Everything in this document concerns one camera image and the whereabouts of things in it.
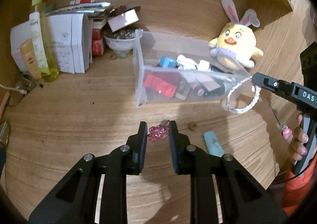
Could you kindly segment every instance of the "wooden tabletop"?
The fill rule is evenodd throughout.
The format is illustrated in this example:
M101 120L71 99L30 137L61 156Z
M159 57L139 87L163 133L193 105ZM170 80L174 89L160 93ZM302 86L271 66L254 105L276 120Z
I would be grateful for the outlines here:
M265 188L286 160L287 145L265 102L243 115L228 113L220 101L136 108L134 91L132 56L110 60L106 52L94 58L87 73L62 74L7 108L4 118L12 129L7 191L24 216L84 154L110 153L137 133L140 121L150 127L176 120L179 131L203 149L203 133L214 131L224 151ZM242 95L239 100L241 107L252 99ZM190 121L198 125L194 132ZM127 177L127 205L133 223L167 223L175 216L176 223L189 220L190 179L174 174L168 140L148 142L143 173Z

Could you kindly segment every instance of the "silver bolt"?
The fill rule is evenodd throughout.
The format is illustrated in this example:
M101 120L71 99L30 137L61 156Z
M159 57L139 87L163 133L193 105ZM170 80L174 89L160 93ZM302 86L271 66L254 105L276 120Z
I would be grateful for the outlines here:
M88 161L92 160L93 157L94 157L94 156L93 156L92 154L86 154L86 155L84 156L84 160L88 162Z
M196 146L195 145L188 145L186 147L186 149L189 151L189 152L194 152L196 150Z
M120 150L122 150L123 152L127 152L128 150L130 150L130 147L129 147L129 145L122 145L121 147L120 147Z
M232 157L232 155L231 154L225 154L224 156L223 156L223 158L226 160L226 161L228 161L228 162L230 162L230 161L232 161L233 160L233 157Z

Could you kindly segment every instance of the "blue cap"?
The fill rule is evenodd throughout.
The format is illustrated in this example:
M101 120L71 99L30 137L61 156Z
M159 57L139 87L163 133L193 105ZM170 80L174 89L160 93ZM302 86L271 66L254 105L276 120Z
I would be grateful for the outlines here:
M175 68L177 66L177 62L173 58L162 57L159 65L162 68Z

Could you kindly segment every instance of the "plush toy eye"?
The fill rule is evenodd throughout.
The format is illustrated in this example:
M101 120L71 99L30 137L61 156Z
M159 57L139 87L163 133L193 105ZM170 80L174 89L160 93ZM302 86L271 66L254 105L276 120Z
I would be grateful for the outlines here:
M240 32L236 33L236 38L241 38L241 33Z

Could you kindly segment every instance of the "transparent plastic box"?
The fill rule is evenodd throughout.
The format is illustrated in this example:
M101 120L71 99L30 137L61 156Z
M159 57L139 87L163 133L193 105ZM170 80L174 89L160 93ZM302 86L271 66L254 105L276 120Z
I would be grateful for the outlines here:
M180 54L196 62L209 61L224 73L157 67L161 57L176 60ZM223 59L211 57L209 42L205 40L137 30L133 49L136 106L223 100L233 86L250 76L239 63L229 60L231 68L225 66Z

